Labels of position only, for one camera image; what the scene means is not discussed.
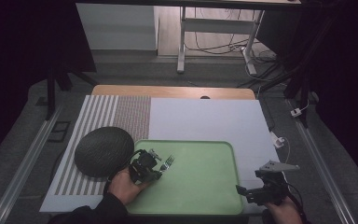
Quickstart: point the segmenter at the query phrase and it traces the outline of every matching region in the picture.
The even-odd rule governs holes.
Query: striped cloth
[[[148,138],[151,98],[149,96],[88,95],[74,132],[54,177],[54,195],[102,195],[105,179],[80,173],[74,163],[76,146],[91,131],[115,126],[126,130],[134,142]]]

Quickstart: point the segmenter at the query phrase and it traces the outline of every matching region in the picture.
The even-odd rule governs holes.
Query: silver utensil
[[[159,168],[159,172],[162,173],[164,171],[167,171],[170,166],[172,165],[173,163],[173,160],[174,160],[174,157],[171,155],[162,165],[161,167]]]

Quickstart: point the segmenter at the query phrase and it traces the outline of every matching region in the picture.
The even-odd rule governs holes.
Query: person's arm
[[[264,205],[277,224],[303,224],[295,203],[288,197],[280,205],[274,203],[265,203]]]
[[[146,183],[135,185],[126,168],[115,175],[109,185],[108,193],[103,196],[94,210],[88,206],[78,207],[72,213],[55,216],[48,224],[119,222],[127,216],[125,205],[131,203],[146,187]]]

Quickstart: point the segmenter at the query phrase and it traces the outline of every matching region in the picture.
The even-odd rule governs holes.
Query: wooden floor
[[[157,13],[159,17],[158,56],[177,56],[180,42],[181,8],[157,7]],[[253,10],[202,7],[188,7],[186,9],[187,18],[252,21],[253,16]],[[228,44],[237,46],[243,45],[246,44],[247,38],[248,35],[233,36],[231,34],[186,32],[185,44],[188,47],[188,49],[186,49],[186,56],[242,57],[238,50],[225,54],[222,53],[230,51]],[[208,51],[212,53],[194,50],[199,48],[209,49]],[[255,52],[260,52],[267,48],[261,43],[255,43],[253,49]]]

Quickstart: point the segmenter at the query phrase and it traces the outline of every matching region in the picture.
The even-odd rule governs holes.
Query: black round object
[[[133,149],[133,140],[126,131],[117,127],[99,128],[80,140],[75,164],[84,175],[106,177],[130,158]]]

